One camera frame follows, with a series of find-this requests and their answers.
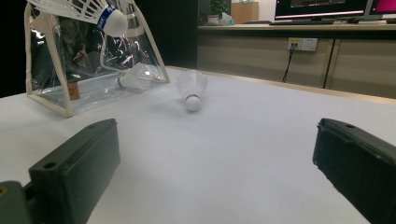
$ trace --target screw hole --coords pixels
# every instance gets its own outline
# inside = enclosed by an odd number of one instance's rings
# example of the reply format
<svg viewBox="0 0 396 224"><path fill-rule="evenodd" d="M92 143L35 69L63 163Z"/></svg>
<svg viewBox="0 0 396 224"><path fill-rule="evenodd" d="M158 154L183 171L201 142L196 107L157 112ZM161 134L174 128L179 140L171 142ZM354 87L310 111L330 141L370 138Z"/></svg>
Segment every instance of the screw hole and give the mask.
<svg viewBox="0 0 396 224"><path fill-rule="evenodd" d="M44 169L50 169L53 168L54 166L56 166L56 162L49 162L44 165Z"/></svg>
<svg viewBox="0 0 396 224"><path fill-rule="evenodd" d="M6 186L0 186L0 197L6 194L7 192L7 187Z"/></svg>

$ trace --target wooden cabinet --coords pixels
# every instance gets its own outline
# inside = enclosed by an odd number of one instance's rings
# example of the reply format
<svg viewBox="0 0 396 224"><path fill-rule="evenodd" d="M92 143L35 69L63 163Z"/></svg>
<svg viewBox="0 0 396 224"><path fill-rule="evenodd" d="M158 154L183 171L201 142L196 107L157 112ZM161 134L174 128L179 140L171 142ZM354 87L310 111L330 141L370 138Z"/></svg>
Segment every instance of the wooden cabinet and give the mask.
<svg viewBox="0 0 396 224"><path fill-rule="evenodd" d="M259 3L232 3L231 16L235 24L242 24L245 21L257 21L259 19Z"/></svg>

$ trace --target shuttlecock cork base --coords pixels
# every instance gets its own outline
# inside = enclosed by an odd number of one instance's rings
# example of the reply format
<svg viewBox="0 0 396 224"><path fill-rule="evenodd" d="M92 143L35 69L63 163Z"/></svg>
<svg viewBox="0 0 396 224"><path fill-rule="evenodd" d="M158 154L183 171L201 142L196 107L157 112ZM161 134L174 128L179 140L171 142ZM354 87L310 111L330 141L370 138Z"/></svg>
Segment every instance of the shuttlecock cork base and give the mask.
<svg viewBox="0 0 396 224"><path fill-rule="evenodd" d="M106 34L117 37L126 33L128 21L122 12L117 10L114 6L108 5L108 7L103 10L96 25Z"/></svg>

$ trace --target power cord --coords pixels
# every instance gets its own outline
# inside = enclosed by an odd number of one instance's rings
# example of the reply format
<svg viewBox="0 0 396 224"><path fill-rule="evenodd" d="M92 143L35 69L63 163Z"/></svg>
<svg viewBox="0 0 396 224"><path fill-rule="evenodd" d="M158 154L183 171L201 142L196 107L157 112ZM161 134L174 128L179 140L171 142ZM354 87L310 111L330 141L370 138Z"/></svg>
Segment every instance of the power cord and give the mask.
<svg viewBox="0 0 396 224"><path fill-rule="evenodd" d="M290 66L290 62L291 62L291 56L293 56L293 52L294 52L294 49L295 49L296 47L297 47L297 44L291 43L291 47L290 47L290 50L289 50L289 63L288 63L288 68L286 68L285 75L283 75L282 82L286 82L286 77L288 76L289 66Z"/></svg>

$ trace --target bag label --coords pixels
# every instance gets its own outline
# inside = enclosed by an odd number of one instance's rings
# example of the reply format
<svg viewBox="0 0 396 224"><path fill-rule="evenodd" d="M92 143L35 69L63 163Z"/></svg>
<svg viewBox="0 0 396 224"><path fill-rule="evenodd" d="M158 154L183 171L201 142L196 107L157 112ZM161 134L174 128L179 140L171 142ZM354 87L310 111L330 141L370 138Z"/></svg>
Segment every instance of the bag label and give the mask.
<svg viewBox="0 0 396 224"><path fill-rule="evenodd" d="M77 82L67 83L67 89L69 90L70 100L79 100L79 90Z"/></svg>

